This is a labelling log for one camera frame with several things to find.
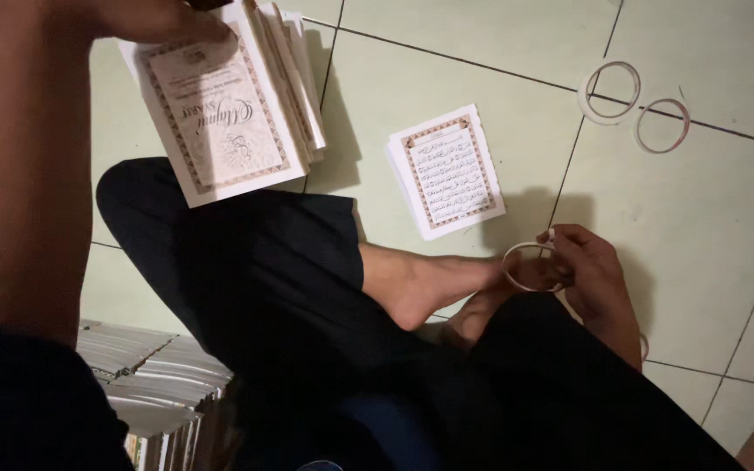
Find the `black pants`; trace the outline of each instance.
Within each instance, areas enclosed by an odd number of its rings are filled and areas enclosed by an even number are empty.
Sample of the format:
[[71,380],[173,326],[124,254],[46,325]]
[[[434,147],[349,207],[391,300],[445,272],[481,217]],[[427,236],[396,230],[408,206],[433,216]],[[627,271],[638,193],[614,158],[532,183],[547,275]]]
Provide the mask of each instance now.
[[260,190],[189,209],[164,157],[100,180],[101,215],[151,287],[243,382],[247,453],[362,391],[422,412],[457,468],[738,468],[551,295],[512,297],[469,356],[362,293],[353,201]]

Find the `decorative page border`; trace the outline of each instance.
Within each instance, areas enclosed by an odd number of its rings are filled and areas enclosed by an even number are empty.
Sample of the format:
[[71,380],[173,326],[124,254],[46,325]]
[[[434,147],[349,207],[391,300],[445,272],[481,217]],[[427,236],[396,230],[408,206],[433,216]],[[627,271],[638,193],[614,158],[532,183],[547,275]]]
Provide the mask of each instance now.
[[[468,211],[463,215],[454,216],[450,219],[443,220],[442,222],[436,223],[432,220],[432,213],[430,212],[429,205],[426,203],[426,196],[424,195],[424,189],[421,184],[421,181],[418,179],[418,172],[417,170],[415,170],[415,162],[412,159],[412,154],[410,150],[415,146],[414,145],[415,139],[428,136],[429,134],[436,133],[438,131],[441,131],[442,129],[445,129],[449,126],[453,126],[455,124],[457,124],[461,129],[466,128],[470,130],[470,140],[471,142],[473,142],[473,150],[476,151],[476,160],[479,164],[479,169],[482,171],[484,187],[485,187],[485,190],[487,191],[487,206],[474,209],[473,211]],[[415,187],[418,190],[418,196],[421,198],[421,203],[424,206],[424,212],[426,213],[426,220],[429,222],[430,229],[443,227],[459,219],[464,219],[467,216],[477,215],[484,211],[488,211],[490,209],[496,208],[496,200],[494,199],[494,193],[490,188],[490,181],[487,179],[487,171],[485,170],[484,161],[482,160],[482,152],[479,150],[478,141],[476,140],[476,132],[473,127],[473,121],[471,120],[469,114],[459,116],[458,118],[452,119],[445,123],[441,123],[437,126],[430,127],[419,133],[412,134],[411,136],[402,137],[401,145],[403,146],[404,152],[406,152],[406,161],[409,164],[409,169],[411,170],[412,177],[415,180]]]
[[225,182],[203,184],[199,180],[199,173],[197,172],[197,168],[194,166],[194,160],[191,158],[191,154],[188,151],[188,146],[185,144],[185,138],[179,131],[179,125],[176,123],[176,118],[173,116],[173,112],[170,109],[168,99],[165,96],[164,91],[162,90],[161,84],[159,84],[159,80],[156,77],[156,74],[152,70],[152,66],[150,65],[150,60],[152,58],[187,47],[191,45],[191,43],[183,42],[176,44],[165,44],[161,47],[150,49],[142,54],[143,60],[141,60],[141,62],[144,64],[144,69],[147,71],[147,78],[150,80],[153,90],[156,91],[156,97],[159,100],[159,104],[162,106],[162,111],[164,112],[165,117],[168,119],[168,124],[170,125],[171,132],[173,133],[173,137],[176,139],[176,144],[179,145],[179,151],[182,153],[183,161],[185,163],[185,166],[188,168],[188,173],[191,175],[191,179],[194,181],[194,187],[197,189],[198,195],[210,193],[215,189],[227,188],[242,182],[246,182],[248,180],[255,179],[257,177],[276,174],[282,170],[287,170],[288,168],[290,168],[290,160],[287,157],[287,151],[284,150],[284,144],[281,142],[281,137],[278,135],[278,129],[276,128],[275,121],[272,118],[272,113],[270,112],[269,105],[267,104],[267,98],[264,95],[263,90],[261,90],[260,88],[257,72],[255,71],[255,66],[252,64],[252,59],[249,56],[249,50],[246,48],[246,42],[243,40],[243,37],[237,33],[237,23],[231,23],[229,24],[229,26],[232,28],[232,30],[235,31],[235,35],[237,36],[238,51],[240,52],[240,55],[243,58],[243,62],[246,65],[246,70],[249,72],[249,76],[252,79],[252,84],[255,86],[255,91],[258,96],[258,102],[260,102],[260,108],[264,112],[264,117],[266,117],[267,124],[269,125],[270,131],[272,133],[272,139],[275,141],[276,147],[278,148],[278,154],[281,156],[281,163],[273,167],[262,168],[261,170],[257,170],[255,172],[252,172],[251,174],[234,177],[230,180],[226,180]]

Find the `tile floor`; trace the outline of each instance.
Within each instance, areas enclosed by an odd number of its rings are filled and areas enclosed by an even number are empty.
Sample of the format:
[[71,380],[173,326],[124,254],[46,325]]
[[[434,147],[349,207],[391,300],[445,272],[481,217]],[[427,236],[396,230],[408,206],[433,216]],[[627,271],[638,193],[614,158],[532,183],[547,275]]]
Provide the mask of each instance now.
[[[552,222],[592,228],[623,259],[651,339],[645,375],[737,452],[754,429],[754,2],[279,5],[311,20],[330,141],[306,181],[282,188],[355,197],[369,241],[426,254],[492,255]],[[574,89],[604,57],[639,69],[644,98],[686,102],[695,122],[677,150],[644,154],[628,126],[582,119]],[[92,66],[97,181],[120,160],[164,151],[114,41],[96,45]],[[631,89],[624,79],[602,74],[596,107],[617,106]],[[468,103],[482,117],[508,215],[424,242],[382,146]],[[667,143],[678,129],[652,113],[644,137]],[[93,241],[83,315],[184,333],[97,213]]]

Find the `white rubber band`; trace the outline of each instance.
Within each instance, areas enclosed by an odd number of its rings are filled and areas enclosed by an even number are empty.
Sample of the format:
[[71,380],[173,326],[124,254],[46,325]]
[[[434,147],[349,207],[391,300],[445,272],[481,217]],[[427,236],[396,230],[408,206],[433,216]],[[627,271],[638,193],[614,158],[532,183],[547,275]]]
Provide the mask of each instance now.
[[[592,104],[589,102],[589,85],[596,77],[598,77],[598,74],[608,68],[613,66],[619,66],[626,70],[627,72],[630,72],[630,76],[634,79],[634,94],[630,98],[630,103],[627,105],[627,108],[617,115],[613,116],[607,116],[602,115],[601,113],[595,111],[595,108],[592,107]],[[626,114],[633,110],[636,107],[636,104],[638,103],[639,96],[642,94],[642,79],[639,77],[638,72],[636,69],[628,64],[627,62],[624,62],[623,60],[613,60],[608,59],[602,62],[594,72],[592,72],[590,75],[587,75],[586,77],[581,80],[581,87],[578,88],[578,105],[581,107],[581,113],[586,116],[587,119],[592,121],[596,124],[601,124],[603,126],[611,126],[614,124],[621,123],[626,119]]]
[[[549,230],[549,237],[550,237],[550,240],[555,237],[555,230],[554,229],[550,229]],[[555,247],[552,246],[551,244],[540,244],[538,242],[523,242],[522,244],[517,244],[516,246],[513,246],[513,247],[509,248],[508,252],[505,252],[505,255],[502,257],[502,273],[505,274],[505,278],[507,278],[508,282],[511,283],[512,285],[514,285],[514,286],[516,286],[516,287],[518,287],[520,289],[524,289],[525,291],[538,292],[538,291],[540,291],[539,289],[533,289],[532,287],[528,287],[528,286],[526,286],[524,284],[521,284],[520,282],[514,280],[514,277],[511,276],[510,273],[508,273],[508,264],[506,263],[506,262],[508,262],[508,256],[511,255],[511,252],[513,252],[513,251],[518,251],[519,249],[525,249],[527,247],[535,247],[535,248],[538,248],[538,249],[545,249],[545,250],[551,251],[551,252],[557,252],[556,249],[555,249]],[[555,293],[555,292],[558,292],[561,289],[563,289],[563,287],[564,286],[563,286],[562,283],[558,283],[558,284],[554,285],[553,287],[551,287],[551,289],[547,289],[545,291],[548,292],[548,293]]]
[[[677,108],[679,108],[679,112],[683,114],[683,133],[679,135],[679,139],[677,139],[677,142],[674,143],[673,146],[668,147],[667,149],[663,151],[655,151],[654,149],[644,145],[642,142],[642,136],[639,134],[639,128],[642,126],[642,118],[644,118],[644,114],[648,112],[649,109],[653,108],[655,105],[658,105],[659,103],[671,103],[675,105]],[[683,141],[685,141],[685,137],[689,133],[689,128],[691,127],[691,115],[689,114],[688,108],[685,107],[682,103],[676,101],[673,98],[663,98],[661,100],[657,100],[656,102],[651,103],[650,105],[647,105],[644,107],[644,110],[642,110],[641,113],[639,113],[639,116],[636,118],[636,123],[634,124],[634,139],[636,139],[636,144],[639,145],[639,147],[644,150],[644,152],[650,153],[650,154],[665,154],[668,152],[673,151],[677,148],[678,145],[682,144]]]

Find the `person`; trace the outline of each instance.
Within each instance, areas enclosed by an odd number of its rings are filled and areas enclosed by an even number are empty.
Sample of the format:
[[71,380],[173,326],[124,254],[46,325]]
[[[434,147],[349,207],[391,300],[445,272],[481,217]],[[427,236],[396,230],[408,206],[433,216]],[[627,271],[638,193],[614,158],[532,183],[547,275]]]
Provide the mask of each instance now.
[[[127,427],[73,349],[92,42],[227,34],[179,0],[0,0],[0,469],[131,468]],[[504,283],[497,259],[360,243],[348,198],[260,190],[189,209],[159,157],[110,169],[97,203],[240,379],[236,469],[740,469],[640,374],[622,267],[581,226],[552,242],[582,325]],[[474,293],[445,335],[461,348],[413,334]]]

